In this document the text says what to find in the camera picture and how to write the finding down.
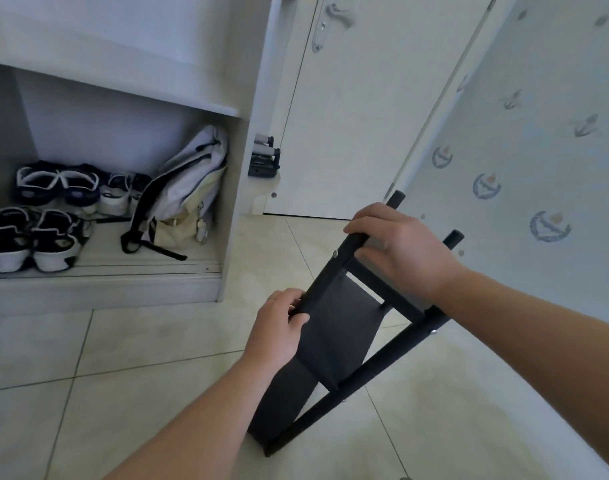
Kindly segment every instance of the hand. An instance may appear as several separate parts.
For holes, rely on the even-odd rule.
[[[383,249],[365,246],[356,258],[366,258],[399,288],[438,304],[441,291],[468,270],[422,222],[383,203],[360,210],[344,232],[363,232]]]
[[[242,357],[259,363],[277,373],[289,362],[300,343],[302,325],[309,321],[308,314],[298,314],[289,321],[289,310],[298,304],[304,291],[289,288],[274,291],[262,305]]]

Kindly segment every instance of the pair of shoes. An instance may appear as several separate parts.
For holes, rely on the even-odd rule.
[[[134,177],[128,173],[112,173],[100,189],[98,211],[108,216],[132,216],[150,181],[151,177],[143,173],[136,173]]]
[[[91,232],[92,222],[62,210],[0,209],[0,273],[34,264],[45,273],[69,269]]]
[[[98,209],[104,175],[92,165],[65,167],[40,160],[16,172],[12,198],[21,205],[40,208],[54,205],[62,196],[67,204],[93,214]]]

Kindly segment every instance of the shoe cabinet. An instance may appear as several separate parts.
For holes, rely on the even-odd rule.
[[[0,0],[0,207],[15,169],[45,159],[152,173],[203,124],[227,171],[206,244],[177,261],[124,254],[128,223],[96,224],[76,266],[0,274],[0,315],[221,301],[296,0]]]

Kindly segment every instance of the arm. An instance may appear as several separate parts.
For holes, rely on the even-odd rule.
[[[362,209],[345,232],[378,239],[384,249],[356,256],[490,347],[609,463],[609,324],[468,270],[419,220],[384,204]]]
[[[276,291],[258,312],[241,359],[105,480],[226,479],[253,414],[289,362],[309,315],[288,320],[301,290]]]

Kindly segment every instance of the floor tile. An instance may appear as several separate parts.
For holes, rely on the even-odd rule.
[[[337,221],[332,219],[313,219],[309,217],[287,217],[295,241],[298,243],[302,255],[304,256],[313,276],[317,276],[327,261],[331,259],[333,251],[347,236],[342,229],[348,221]],[[382,302],[375,293],[369,290],[364,284],[355,280],[362,288],[368,291],[374,298]],[[382,321],[382,327],[408,324],[409,321],[400,315],[396,310],[390,311]]]
[[[70,385],[66,379],[0,391],[0,480],[44,478]]]
[[[91,312],[0,317],[0,388],[72,377]]]
[[[312,281],[284,217],[243,216],[223,303],[97,310],[78,373],[241,350],[273,291]]]
[[[472,377],[450,322],[373,379],[368,389],[413,480],[547,479],[517,425]],[[378,350],[404,327],[380,329]]]
[[[100,480],[211,386],[240,355],[77,378],[48,480]]]
[[[305,409],[326,391],[318,386]],[[404,469],[364,388],[275,455],[246,437],[232,480],[398,480]]]

